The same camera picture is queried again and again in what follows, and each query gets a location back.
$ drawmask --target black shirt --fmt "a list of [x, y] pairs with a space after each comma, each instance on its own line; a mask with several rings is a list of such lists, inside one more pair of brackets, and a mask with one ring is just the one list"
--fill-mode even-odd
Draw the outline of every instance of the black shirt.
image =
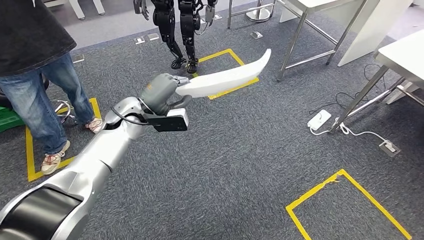
[[42, 0], [0, 0], [0, 77], [29, 72], [77, 44]]

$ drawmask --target green crate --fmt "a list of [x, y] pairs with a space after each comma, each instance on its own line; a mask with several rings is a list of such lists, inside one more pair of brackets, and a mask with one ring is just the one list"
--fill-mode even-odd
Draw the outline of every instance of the green crate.
[[22, 125], [25, 125], [25, 123], [16, 112], [5, 107], [0, 107], [0, 133]]

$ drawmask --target black robot leg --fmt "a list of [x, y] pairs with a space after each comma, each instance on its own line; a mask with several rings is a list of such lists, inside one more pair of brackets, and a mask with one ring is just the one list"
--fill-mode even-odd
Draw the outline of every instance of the black robot leg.
[[152, 0], [154, 4], [153, 23], [159, 27], [162, 41], [166, 43], [175, 60], [171, 63], [172, 69], [180, 69], [186, 59], [180, 47], [175, 42], [175, 13], [173, 0]]
[[198, 70], [199, 63], [195, 52], [195, 30], [200, 29], [200, 16], [196, 13], [195, 0], [178, 0], [178, 8], [181, 12], [182, 42], [188, 56], [187, 73], [194, 74]]

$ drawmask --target white shoe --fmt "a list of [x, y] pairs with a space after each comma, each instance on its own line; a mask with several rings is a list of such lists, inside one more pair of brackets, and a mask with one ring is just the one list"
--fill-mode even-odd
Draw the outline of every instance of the white shoe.
[[65, 146], [63, 146], [62, 150], [56, 154], [46, 154], [44, 160], [41, 164], [41, 172], [44, 175], [52, 174], [56, 169], [58, 169], [59, 164], [61, 163], [61, 159], [65, 156], [66, 150], [68, 150], [71, 145], [70, 141], [66, 141]]
[[100, 118], [95, 117], [90, 123], [85, 125], [87, 129], [90, 129], [94, 134], [97, 134], [103, 128], [103, 121]]

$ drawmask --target yellow tape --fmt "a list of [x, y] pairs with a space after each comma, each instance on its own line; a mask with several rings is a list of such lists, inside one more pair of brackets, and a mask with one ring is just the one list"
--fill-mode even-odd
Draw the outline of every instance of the yellow tape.
[[326, 184], [331, 182], [339, 182], [337, 180], [338, 176], [345, 176], [357, 189], [359, 189], [362, 194], [364, 194], [389, 220], [390, 222], [396, 226], [396, 228], [405, 236], [406, 239], [411, 240], [411, 235], [399, 224], [398, 221], [379, 203], [377, 200], [371, 196], [353, 177], [351, 177], [344, 169], [339, 170], [335, 174], [333, 174], [331, 177], [327, 178], [323, 183], [320, 183], [313, 187], [311, 190], [307, 191], [305, 194], [303, 194], [301, 197], [299, 197], [297, 200], [290, 203], [288, 206], [285, 207], [285, 209], [288, 212], [288, 215], [293, 220], [296, 227], [299, 229], [299, 232], [302, 234], [303, 238], [306, 240], [312, 240], [309, 234], [306, 232], [305, 228], [302, 226], [299, 219], [296, 217], [295, 213], [293, 212], [293, 209], [297, 207], [299, 204], [310, 198], [312, 195], [316, 194], [319, 190], [321, 190]]
[[[245, 64], [245, 63], [244, 63], [244, 62], [240, 59], [240, 57], [239, 57], [239, 56], [237, 56], [237, 55], [234, 53], [234, 51], [233, 51], [232, 49], [230, 49], [230, 48], [225, 49], [225, 50], [222, 50], [222, 51], [219, 51], [219, 52], [214, 53], [214, 54], [209, 55], [209, 56], [202, 57], [202, 58], [200, 58], [200, 59], [199, 59], [199, 63], [204, 62], [204, 61], [207, 61], [207, 60], [210, 60], [210, 59], [213, 59], [213, 58], [216, 58], [216, 57], [221, 56], [221, 55], [224, 55], [224, 54], [230, 54], [230, 55], [231, 55], [231, 57], [232, 57], [232, 58], [233, 58], [233, 59], [234, 59], [234, 60], [235, 60], [238, 64], [240, 64], [240, 66], [243, 66], [243, 65]], [[193, 75], [193, 77], [198, 77], [198, 76], [199, 76], [197, 73], [193, 73], [192, 75]], [[216, 98], [219, 98], [219, 97], [221, 97], [221, 96], [223, 96], [223, 95], [225, 95], [225, 94], [228, 94], [228, 93], [234, 92], [234, 91], [235, 91], [235, 90], [237, 90], [237, 89], [241, 89], [241, 88], [244, 88], [244, 87], [246, 87], [246, 86], [248, 86], [248, 85], [254, 84], [254, 83], [258, 82], [258, 81], [259, 81], [259, 78], [255, 77], [254, 79], [252, 79], [252, 80], [250, 80], [250, 81], [246, 82], [245, 84], [242, 84], [242, 85], [240, 85], [240, 86], [233, 87], [233, 88], [231, 88], [231, 89], [229, 89], [229, 90], [222, 91], [222, 92], [219, 92], [219, 93], [217, 93], [217, 94], [215, 94], [215, 95], [210, 95], [210, 96], [207, 96], [207, 97], [208, 97], [210, 100], [212, 100], [212, 99], [216, 99]]]
[[373, 197], [367, 192], [359, 183], [351, 177], [344, 169], [340, 170], [342, 174], [357, 188], [359, 189], [370, 201], [373, 203], [389, 220], [396, 228], [405, 236], [406, 239], [412, 239], [412, 236], [403, 228], [398, 221]]
[[[102, 115], [100, 114], [99, 104], [97, 103], [97, 99], [95, 97], [90, 98], [88, 100], [91, 103], [91, 106], [93, 108], [94, 115], [101, 119]], [[58, 114], [64, 113], [68, 110], [67, 107], [61, 108], [59, 111], [57, 111]], [[28, 182], [34, 181], [36, 179], [39, 179], [43, 176], [43, 173], [41, 171], [36, 172], [36, 167], [34, 164], [34, 144], [33, 144], [33, 136], [31, 135], [30, 129], [25, 126], [25, 142], [26, 142], [26, 168], [27, 168], [27, 174], [28, 174]], [[74, 160], [74, 156], [71, 158], [68, 158], [66, 160], [63, 160], [59, 164], [59, 169], [67, 166], [69, 163]]]

